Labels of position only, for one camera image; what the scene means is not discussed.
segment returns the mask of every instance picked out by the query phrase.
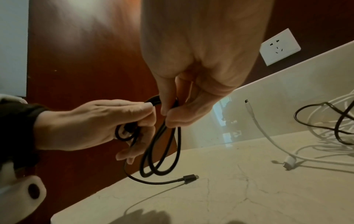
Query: white cable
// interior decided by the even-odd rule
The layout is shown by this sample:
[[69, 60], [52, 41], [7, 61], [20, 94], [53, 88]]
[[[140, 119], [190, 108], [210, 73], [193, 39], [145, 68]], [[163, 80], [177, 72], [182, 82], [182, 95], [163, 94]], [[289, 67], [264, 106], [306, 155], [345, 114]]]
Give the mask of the white cable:
[[[347, 104], [347, 100], [350, 99], [350, 98], [353, 98], [354, 97], [354, 90], [350, 93], [350, 94], [347, 94], [347, 95], [344, 95], [344, 96], [341, 96], [341, 97], [338, 97], [336, 99], [333, 99], [330, 101], [330, 103], [332, 103], [333, 105], [335, 104], [338, 104], [338, 103], [342, 103], [342, 102], [345, 102], [344, 103], [344, 107], [345, 109], [348, 107], [348, 104]], [[255, 125], [257, 126], [257, 128], [262, 132], [262, 134], [275, 146], [277, 147], [278, 149], [280, 149], [281, 151], [285, 152], [286, 154], [288, 154], [289, 156], [285, 159], [285, 162], [284, 162], [284, 167], [287, 168], [287, 169], [292, 169], [296, 163], [296, 158], [298, 159], [302, 159], [302, 160], [305, 160], [305, 161], [311, 161], [311, 162], [319, 162], [319, 163], [329, 163], [329, 164], [336, 164], [336, 165], [346, 165], [346, 166], [354, 166], [354, 162], [344, 162], [344, 161], [332, 161], [332, 160], [323, 160], [323, 159], [315, 159], [315, 158], [309, 158], [309, 157], [304, 157], [304, 156], [299, 156], [297, 155], [297, 153], [304, 149], [304, 148], [308, 148], [308, 147], [313, 147], [313, 146], [321, 146], [321, 147], [324, 147], [324, 148], [330, 148], [330, 149], [338, 149], [338, 147], [342, 147], [344, 148], [345, 150], [349, 151], [349, 150], [353, 150], [353, 146], [349, 146], [349, 145], [344, 145], [344, 144], [341, 144], [337, 141], [334, 141], [333, 138], [329, 138], [329, 137], [332, 137], [333, 135], [328, 135], [327, 137], [324, 136], [324, 134], [328, 133], [329, 131], [324, 131], [323, 133], [320, 133], [320, 134], [317, 134], [315, 133], [315, 131], [309, 127], [309, 130], [310, 132], [318, 137], [321, 141], [324, 141], [326, 144], [325, 145], [309, 145], [309, 146], [305, 146], [305, 147], [300, 147], [298, 149], [296, 149], [294, 151], [294, 153], [291, 153], [287, 150], [285, 150], [284, 148], [280, 147], [275, 141], [273, 141], [273, 139], [270, 138], [270, 136], [263, 130], [263, 128], [259, 125], [255, 115], [254, 115], [254, 112], [253, 112], [253, 109], [252, 109], [252, 106], [251, 104], [248, 102], [248, 100], [245, 101], [246, 103], [246, 109], [248, 111], [248, 113], [251, 115], [252, 119], [253, 119], [253, 122], [255, 123]], [[320, 111], [320, 109], [323, 109], [321, 112], [325, 111], [326, 109], [328, 109], [329, 107], [328, 106], [320, 106], [318, 107], [317, 109], [315, 109], [309, 116], [308, 118], [308, 122], [310, 124], [313, 116], [318, 113]], [[340, 128], [347, 128], [349, 127], [349, 130], [352, 130], [354, 128], [354, 122], [350, 119], [344, 119], [343, 121], [347, 121], [349, 120], [348, 123], [346, 124], [343, 124], [340, 126]]]

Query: wall outlet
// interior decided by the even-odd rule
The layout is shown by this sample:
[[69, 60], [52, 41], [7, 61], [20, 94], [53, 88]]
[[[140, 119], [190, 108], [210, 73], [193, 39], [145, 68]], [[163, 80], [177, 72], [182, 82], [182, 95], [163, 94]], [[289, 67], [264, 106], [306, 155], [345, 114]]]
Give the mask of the wall outlet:
[[275, 35], [264, 41], [259, 52], [262, 55], [266, 65], [269, 66], [287, 56], [290, 56], [301, 50], [294, 36], [289, 29]]

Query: black oval hole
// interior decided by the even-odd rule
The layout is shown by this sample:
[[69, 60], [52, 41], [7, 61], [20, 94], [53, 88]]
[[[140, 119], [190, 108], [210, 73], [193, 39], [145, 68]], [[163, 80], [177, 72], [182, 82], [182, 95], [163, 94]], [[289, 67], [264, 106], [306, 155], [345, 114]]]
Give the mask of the black oval hole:
[[28, 186], [28, 193], [31, 196], [31, 198], [37, 199], [39, 198], [41, 191], [39, 190], [39, 187], [33, 183]]

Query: black sleeve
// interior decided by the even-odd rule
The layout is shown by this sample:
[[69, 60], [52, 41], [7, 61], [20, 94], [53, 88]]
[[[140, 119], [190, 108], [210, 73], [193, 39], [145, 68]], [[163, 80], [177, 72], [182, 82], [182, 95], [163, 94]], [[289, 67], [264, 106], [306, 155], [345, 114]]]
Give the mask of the black sleeve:
[[0, 167], [8, 160], [14, 162], [15, 169], [34, 166], [39, 161], [33, 125], [46, 110], [41, 105], [0, 101]]

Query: marble surface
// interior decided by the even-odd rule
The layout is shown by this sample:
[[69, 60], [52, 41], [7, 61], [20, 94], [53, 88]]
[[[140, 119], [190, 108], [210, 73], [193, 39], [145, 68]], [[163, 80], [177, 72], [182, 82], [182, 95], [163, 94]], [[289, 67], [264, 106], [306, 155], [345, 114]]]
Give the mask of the marble surface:
[[[291, 151], [316, 143], [307, 131], [274, 140]], [[353, 154], [313, 149], [301, 154], [354, 161]], [[147, 179], [164, 181], [196, 174], [200, 176], [197, 181], [151, 186], [126, 178], [55, 214], [51, 222], [354, 223], [354, 167], [298, 162], [295, 169], [286, 171], [281, 165], [285, 157], [264, 138], [185, 150], [171, 174]], [[169, 156], [166, 163], [173, 159], [174, 155]]]
[[[354, 89], [354, 41], [236, 89], [212, 111], [182, 129], [182, 149], [263, 137], [244, 106], [248, 99], [270, 136], [305, 131], [293, 119], [302, 106], [321, 103]], [[299, 114], [306, 119], [309, 111]], [[337, 119], [328, 114], [328, 119]]]

